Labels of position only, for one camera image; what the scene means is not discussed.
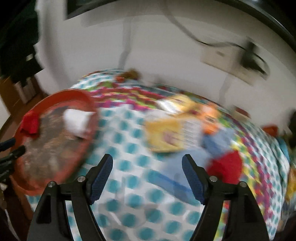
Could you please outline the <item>white sock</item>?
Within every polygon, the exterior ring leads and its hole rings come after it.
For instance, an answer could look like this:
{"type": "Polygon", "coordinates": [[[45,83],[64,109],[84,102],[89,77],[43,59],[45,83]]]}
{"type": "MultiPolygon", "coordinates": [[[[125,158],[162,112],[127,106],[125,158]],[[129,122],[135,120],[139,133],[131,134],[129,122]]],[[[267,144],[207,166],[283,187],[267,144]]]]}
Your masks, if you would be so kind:
{"type": "Polygon", "coordinates": [[[86,138],[89,133],[88,125],[95,112],[79,109],[66,109],[63,113],[65,130],[79,138],[86,138]]]}

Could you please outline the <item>light blue sock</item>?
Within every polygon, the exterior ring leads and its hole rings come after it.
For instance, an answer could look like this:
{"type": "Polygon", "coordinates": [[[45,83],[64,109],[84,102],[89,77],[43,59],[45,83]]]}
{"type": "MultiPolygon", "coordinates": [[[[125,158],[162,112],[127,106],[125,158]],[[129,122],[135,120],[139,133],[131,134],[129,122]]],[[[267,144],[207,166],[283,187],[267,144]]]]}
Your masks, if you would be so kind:
{"type": "Polygon", "coordinates": [[[147,171],[145,178],[147,182],[162,188],[180,201],[196,205],[198,201],[196,201],[182,169],[182,158],[186,154],[189,154],[196,164],[203,168],[207,168],[212,160],[209,152],[201,147],[172,153],[164,157],[164,163],[158,169],[147,171]]]}
{"type": "Polygon", "coordinates": [[[235,136],[235,130],[232,128],[223,128],[216,133],[204,135],[203,147],[213,158],[222,157],[232,150],[231,144],[235,136]]]}

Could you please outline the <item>large yellow medicine box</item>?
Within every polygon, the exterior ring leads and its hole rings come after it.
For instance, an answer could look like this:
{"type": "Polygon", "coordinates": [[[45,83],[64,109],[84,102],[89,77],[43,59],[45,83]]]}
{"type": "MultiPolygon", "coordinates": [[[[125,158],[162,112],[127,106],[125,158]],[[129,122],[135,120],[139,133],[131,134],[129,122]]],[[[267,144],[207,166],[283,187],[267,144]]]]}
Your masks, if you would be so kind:
{"type": "Polygon", "coordinates": [[[153,152],[193,150],[201,145],[202,123],[196,118],[162,118],[144,124],[147,144],[153,152]]]}

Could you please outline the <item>orange squeeze toy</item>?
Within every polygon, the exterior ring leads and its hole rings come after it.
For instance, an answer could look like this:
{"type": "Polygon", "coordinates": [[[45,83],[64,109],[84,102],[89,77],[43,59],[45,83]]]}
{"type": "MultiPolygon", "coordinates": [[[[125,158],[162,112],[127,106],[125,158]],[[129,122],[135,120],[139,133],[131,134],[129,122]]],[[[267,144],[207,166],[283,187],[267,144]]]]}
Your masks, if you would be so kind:
{"type": "Polygon", "coordinates": [[[212,135],[220,130],[220,112],[215,104],[202,104],[199,119],[202,122],[203,132],[212,135]]]}

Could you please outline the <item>round red tray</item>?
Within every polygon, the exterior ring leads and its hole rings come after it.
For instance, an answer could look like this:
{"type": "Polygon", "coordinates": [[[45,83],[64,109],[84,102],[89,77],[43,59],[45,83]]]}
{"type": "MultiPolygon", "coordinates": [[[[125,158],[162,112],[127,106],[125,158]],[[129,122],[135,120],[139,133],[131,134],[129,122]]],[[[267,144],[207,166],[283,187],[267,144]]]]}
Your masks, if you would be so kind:
{"type": "Polygon", "coordinates": [[[29,196],[42,194],[50,181],[65,182],[83,162],[98,128],[95,100],[86,90],[57,92],[36,104],[32,111],[40,116],[39,136],[33,139],[19,128],[16,130],[12,150],[25,146],[26,152],[14,162],[10,176],[13,187],[29,196]],[[92,113],[82,138],[66,130],[63,114],[69,109],[92,113]]]}

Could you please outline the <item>red packet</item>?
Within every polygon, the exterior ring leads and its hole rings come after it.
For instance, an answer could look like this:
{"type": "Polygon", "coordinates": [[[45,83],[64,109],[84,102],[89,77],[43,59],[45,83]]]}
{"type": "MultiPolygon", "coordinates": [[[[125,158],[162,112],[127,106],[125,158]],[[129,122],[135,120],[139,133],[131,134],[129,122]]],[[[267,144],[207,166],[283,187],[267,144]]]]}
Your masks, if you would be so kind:
{"type": "Polygon", "coordinates": [[[272,137],[278,136],[278,126],[276,125],[263,126],[262,130],[272,137]]]}

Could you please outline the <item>polka dot bed sheet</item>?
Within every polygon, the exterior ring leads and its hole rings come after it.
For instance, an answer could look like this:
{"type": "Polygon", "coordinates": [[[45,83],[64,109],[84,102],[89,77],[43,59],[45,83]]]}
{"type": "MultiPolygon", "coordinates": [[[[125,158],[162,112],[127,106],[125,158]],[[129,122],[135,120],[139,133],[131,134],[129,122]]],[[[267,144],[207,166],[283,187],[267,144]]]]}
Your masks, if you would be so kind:
{"type": "MultiPolygon", "coordinates": [[[[144,121],[157,97],[181,92],[165,85],[145,87],[135,81],[116,84],[117,69],[84,76],[75,89],[90,92],[100,109],[94,145],[78,175],[85,175],[104,154],[113,169],[100,199],[92,205],[107,240],[189,240],[200,220],[197,201],[182,170],[185,152],[154,153],[147,144],[144,121]]],[[[220,131],[204,136],[188,154],[199,166],[238,151],[240,180],[248,184],[259,205],[270,238],[280,226],[290,160],[284,144],[251,122],[241,123],[226,110],[220,131]]]]}

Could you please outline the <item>small red-top box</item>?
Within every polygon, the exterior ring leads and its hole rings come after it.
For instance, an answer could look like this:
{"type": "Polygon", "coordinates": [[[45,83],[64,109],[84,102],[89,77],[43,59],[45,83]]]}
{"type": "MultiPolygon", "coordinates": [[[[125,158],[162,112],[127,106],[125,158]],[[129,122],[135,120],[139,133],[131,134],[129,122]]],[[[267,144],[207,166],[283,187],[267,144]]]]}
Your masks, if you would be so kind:
{"type": "Polygon", "coordinates": [[[247,111],[234,106],[231,111],[231,116],[237,121],[248,121],[250,120],[250,115],[247,111]]]}

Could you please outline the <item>black power adapter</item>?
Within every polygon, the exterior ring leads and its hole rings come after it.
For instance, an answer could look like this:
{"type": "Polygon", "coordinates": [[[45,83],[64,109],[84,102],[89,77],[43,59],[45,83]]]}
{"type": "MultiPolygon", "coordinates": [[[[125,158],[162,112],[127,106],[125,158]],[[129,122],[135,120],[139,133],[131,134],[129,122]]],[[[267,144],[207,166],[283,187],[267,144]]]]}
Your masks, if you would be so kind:
{"type": "Polygon", "coordinates": [[[247,70],[260,73],[263,78],[270,75],[270,68],[267,62],[257,53],[257,46],[254,42],[248,40],[243,47],[243,53],[240,59],[240,65],[247,70]]]}

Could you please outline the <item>white wall socket plate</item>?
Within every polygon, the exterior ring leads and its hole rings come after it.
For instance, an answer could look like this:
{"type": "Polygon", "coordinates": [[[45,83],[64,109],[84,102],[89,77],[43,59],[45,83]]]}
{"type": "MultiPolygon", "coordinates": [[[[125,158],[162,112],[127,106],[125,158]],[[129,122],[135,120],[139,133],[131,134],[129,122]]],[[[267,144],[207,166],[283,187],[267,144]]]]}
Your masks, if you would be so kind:
{"type": "Polygon", "coordinates": [[[259,79],[267,79],[267,76],[258,70],[251,70],[240,64],[243,50],[235,46],[205,47],[201,56],[201,62],[222,70],[232,76],[253,86],[259,79]]]}

